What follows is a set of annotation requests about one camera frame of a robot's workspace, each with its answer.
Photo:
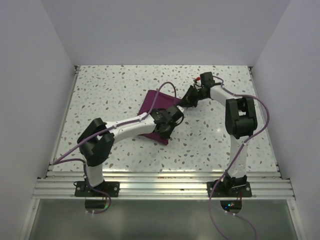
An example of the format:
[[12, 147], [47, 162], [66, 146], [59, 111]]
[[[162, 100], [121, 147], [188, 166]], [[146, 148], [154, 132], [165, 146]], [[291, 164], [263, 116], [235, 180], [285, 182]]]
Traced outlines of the purple cloth drape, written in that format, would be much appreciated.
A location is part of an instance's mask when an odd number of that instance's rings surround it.
[[[145, 98], [142, 102], [142, 105], [138, 111], [138, 115], [141, 115], [143, 113], [147, 113], [150, 110], [150, 107], [152, 106], [152, 103], [154, 101], [154, 98], [156, 96], [157, 91], [156, 90], [149, 90], [147, 94], [145, 95]], [[172, 106], [174, 103], [179, 103], [181, 101], [178, 97], [173, 97], [168, 94], [160, 92], [157, 96], [157, 99], [155, 101], [155, 104], [153, 106], [154, 109], [164, 108], [167, 109], [170, 106]], [[143, 136], [147, 139], [156, 141], [162, 145], [167, 146], [169, 144], [168, 138], [163, 138], [159, 134], [153, 132], [148, 134], [141, 134], [140, 136]]]

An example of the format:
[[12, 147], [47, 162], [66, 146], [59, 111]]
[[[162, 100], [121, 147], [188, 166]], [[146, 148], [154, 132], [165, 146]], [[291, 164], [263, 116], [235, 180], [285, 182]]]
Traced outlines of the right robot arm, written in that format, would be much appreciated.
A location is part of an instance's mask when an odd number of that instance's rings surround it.
[[221, 180], [212, 187], [214, 193], [224, 192], [235, 196], [247, 184], [247, 151], [250, 137], [258, 127], [254, 98], [238, 95], [224, 88], [224, 80], [211, 72], [200, 74], [189, 87], [179, 106], [196, 107], [198, 101], [211, 99], [220, 103], [225, 109], [225, 129], [230, 136], [230, 159], [227, 170]]

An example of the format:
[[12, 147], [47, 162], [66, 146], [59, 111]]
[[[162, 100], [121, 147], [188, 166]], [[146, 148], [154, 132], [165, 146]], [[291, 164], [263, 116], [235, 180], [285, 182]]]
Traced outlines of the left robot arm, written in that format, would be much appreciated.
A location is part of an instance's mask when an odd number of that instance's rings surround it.
[[114, 144], [148, 134], [167, 140], [183, 119], [184, 109], [177, 105], [153, 109], [121, 121], [104, 122], [101, 118], [95, 118], [77, 140], [79, 151], [86, 161], [87, 192], [95, 197], [103, 193], [103, 163]]

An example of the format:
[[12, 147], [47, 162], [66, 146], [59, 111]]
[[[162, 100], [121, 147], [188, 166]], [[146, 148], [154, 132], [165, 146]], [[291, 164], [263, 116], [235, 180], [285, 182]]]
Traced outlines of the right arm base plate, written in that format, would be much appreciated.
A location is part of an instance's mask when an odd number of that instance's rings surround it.
[[253, 196], [250, 183], [246, 178], [225, 178], [223, 181], [220, 181], [215, 189], [213, 190], [216, 182], [209, 181], [206, 183], [207, 194], [212, 198], [237, 198], [245, 197], [250, 198]]

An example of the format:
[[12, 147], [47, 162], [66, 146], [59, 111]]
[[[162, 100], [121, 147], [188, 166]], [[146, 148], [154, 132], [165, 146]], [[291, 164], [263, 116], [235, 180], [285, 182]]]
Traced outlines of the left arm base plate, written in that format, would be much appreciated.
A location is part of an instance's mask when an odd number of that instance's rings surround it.
[[117, 198], [120, 191], [120, 183], [118, 181], [104, 181], [92, 190], [86, 181], [75, 181], [75, 197], [81, 198], [98, 198], [105, 197], [107, 193], [111, 198]]

